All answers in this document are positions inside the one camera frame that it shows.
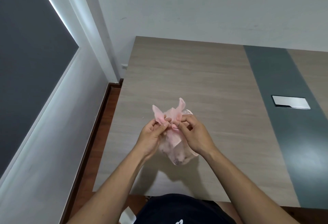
teal stripe on table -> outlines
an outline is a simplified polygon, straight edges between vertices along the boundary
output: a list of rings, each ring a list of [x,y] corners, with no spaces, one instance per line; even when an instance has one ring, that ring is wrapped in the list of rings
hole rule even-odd
[[[244,46],[301,207],[328,209],[328,120],[283,48]],[[311,110],[275,107],[271,95]]]

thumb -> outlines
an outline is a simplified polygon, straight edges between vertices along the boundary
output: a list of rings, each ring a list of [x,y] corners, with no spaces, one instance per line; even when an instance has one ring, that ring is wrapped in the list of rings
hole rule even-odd
[[[187,141],[191,135],[190,130],[180,121],[175,121],[174,124],[178,127],[178,129],[185,135]]]
[[[168,126],[169,123],[167,121],[160,125],[155,131],[153,131],[155,137],[158,137],[162,132],[164,132]]]

pink plastic bag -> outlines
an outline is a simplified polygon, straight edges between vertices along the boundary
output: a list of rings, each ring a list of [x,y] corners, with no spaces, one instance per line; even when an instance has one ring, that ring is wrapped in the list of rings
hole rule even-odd
[[[172,121],[181,121],[183,114],[192,114],[189,110],[184,110],[186,103],[183,99],[179,98],[179,100],[179,106],[176,109],[171,108],[165,113],[162,113],[158,107],[153,105],[156,121],[160,124],[164,123],[165,114],[166,118],[172,118]],[[186,164],[192,158],[198,156],[198,154],[189,147],[186,138],[175,124],[172,124],[172,128],[169,128],[163,132],[159,138],[160,144],[158,149],[162,153],[166,154],[175,165]]]

reddish brown floor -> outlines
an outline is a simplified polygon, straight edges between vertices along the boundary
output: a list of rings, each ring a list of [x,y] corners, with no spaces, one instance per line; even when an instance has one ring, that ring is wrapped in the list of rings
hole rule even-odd
[[[72,208],[70,216],[72,217],[94,194],[92,192],[94,182],[96,180],[98,168],[101,161],[101,156],[105,148],[108,132],[112,123],[116,104],[121,89],[112,88],[97,134],[94,140],[91,153],[87,165],[82,176],[81,184],[78,189],[77,196]],[[146,199],[141,195],[130,195],[125,203],[123,209],[127,206],[131,208],[136,215],[145,205]],[[283,207],[292,217],[294,217],[301,224],[323,224],[328,223],[328,211],[321,209],[304,209]]]

brown baseboard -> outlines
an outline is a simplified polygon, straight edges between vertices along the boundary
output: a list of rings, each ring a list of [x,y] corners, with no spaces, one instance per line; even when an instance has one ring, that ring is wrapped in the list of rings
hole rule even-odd
[[[108,86],[107,86],[103,101],[101,103],[99,112],[97,114],[96,121],[94,122],[92,131],[91,131],[91,134],[90,134],[90,137],[89,137],[89,140],[88,140],[87,147],[84,151],[84,155],[83,155],[80,167],[78,169],[78,172],[77,172],[77,175],[76,175],[76,178],[75,178],[71,193],[69,195],[68,201],[67,201],[65,209],[63,211],[62,218],[59,222],[60,224],[67,223],[69,218],[70,218],[72,208],[73,208],[73,205],[74,205],[74,201],[76,199],[76,195],[77,195],[78,189],[79,189],[80,184],[81,184],[82,176],[83,176],[85,167],[87,165],[88,158],[90,156],[90,152],[91,152],[91,149],[92,149],[92,146],[93,146],[93,143],[94,143],[94,140],[95,140],[95,137],[96,137],[99,125],[100,125],[100,121],[101,121],[101,118],[103,116],[103,113],[104,113],[104,110],[105,110],[105,107],[106,107],[106,103],[108,101],[109,94],[111,92],[111,89],[112,88],[121,88],[122,84],[123,84],[123,78],[120,79],[119,83],[109,83]]]

